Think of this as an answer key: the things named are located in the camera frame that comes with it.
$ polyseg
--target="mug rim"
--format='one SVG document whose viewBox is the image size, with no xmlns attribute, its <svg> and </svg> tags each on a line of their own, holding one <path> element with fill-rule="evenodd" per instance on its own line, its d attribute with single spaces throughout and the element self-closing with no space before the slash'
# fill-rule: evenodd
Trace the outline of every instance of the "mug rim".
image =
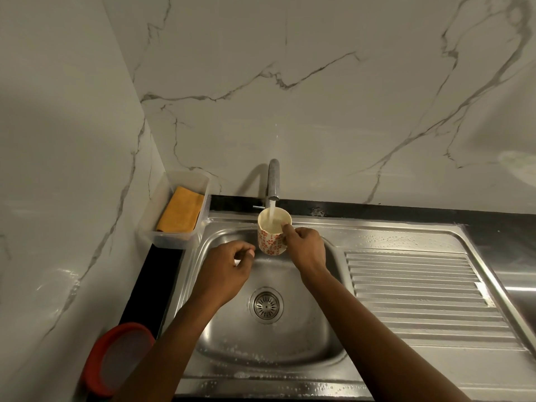
<svg viewBox="0 0 536 402">
<path fill-rule="evenodd" d="M 287 213 L 288 217 L 291 219 L 291 222 L 290 222 L 289 224 L 292 225 L 292 216 L 291 216 L 291 214 L 290 214 L 288 211 L 286 211 L 285 209 L 281 208 L 281 207 L 278 207 L 278 209 L 281 209 L 281 210 L 283 210 L 285 213 Z M 269 207 L 266 207 L 266 208 L 265 208 L 264 210 L 262 210 L 262 211 L 259 213 L 259 215 L 257 216 L 257 227 L 258 227 L 259 229 L 261 229 L 261 231 L 265 231 L 266 233 L 268 233 L 268 234 L 270 234 L 270 235 L 280 235 L 280 234 L 283 234 L 283 232 L 280 232 L 280 233 L 271 233 L 271 232 L 269 232 L 269 231 L 266 231 L 264 228 L 262 228 L 262 227 L 260 226 L 260 215 L 261 215 L 264 211 L 266 211 L 266 210 L 270 210 L 270 208 L 269 208 Z"/>
</svg>

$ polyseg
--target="sponge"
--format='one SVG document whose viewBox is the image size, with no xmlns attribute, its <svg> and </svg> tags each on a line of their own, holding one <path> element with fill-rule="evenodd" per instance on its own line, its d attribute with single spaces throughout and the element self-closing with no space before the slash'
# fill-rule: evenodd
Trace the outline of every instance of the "sponge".
<svg viewBox="0 0 536 402">
<path fill-rule="evenodd" d="M 169 201 L 157 231 L 163 233 L 190 233 L 196 226 L 197 216 L 203 206 L 204 195 L 179 186 Z"/>
</svg>

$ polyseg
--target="person's right arm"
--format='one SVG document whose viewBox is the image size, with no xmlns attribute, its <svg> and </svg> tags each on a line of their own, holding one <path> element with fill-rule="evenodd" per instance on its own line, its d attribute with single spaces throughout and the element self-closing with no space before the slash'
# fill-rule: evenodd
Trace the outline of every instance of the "person's right arm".
<svg viewBox="0 0 536 402">
<path fill-rule="evenodd" d="M 470 399 L 380 322 L 326 268 L 318 231 L 283 226 L 302 281 L 378 402 L 466 402 Z"/>
</svg>

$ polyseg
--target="faucet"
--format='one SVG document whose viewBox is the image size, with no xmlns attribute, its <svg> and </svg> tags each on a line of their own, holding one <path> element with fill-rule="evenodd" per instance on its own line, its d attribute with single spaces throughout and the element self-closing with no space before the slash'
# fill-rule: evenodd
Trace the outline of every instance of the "faucet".
<svg viewBox="0 0 536 402">
<path fill-rule="evenodd" d="M 271 200 L 279 200 L 279 161 L 272 159 L 268 165 L 268 183 L 264 207 L 270 207 Z"/>
</svg>

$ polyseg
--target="cup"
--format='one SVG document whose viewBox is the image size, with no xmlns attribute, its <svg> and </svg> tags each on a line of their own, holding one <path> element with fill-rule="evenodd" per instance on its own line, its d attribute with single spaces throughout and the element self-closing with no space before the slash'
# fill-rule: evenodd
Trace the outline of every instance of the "cup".
<svg viewBox="0 0 536 402">
<path fill-rule="evenodd" d="M 259 248 L 267 255 L 280 255 L 287 249 L 283 243 L 281 223 L 292 224 L 292 217 L 286 210 L 274 207 L 270 223 L 270 208 L 264 209 L 257 219 L 257 240 Z"/>
</svg>

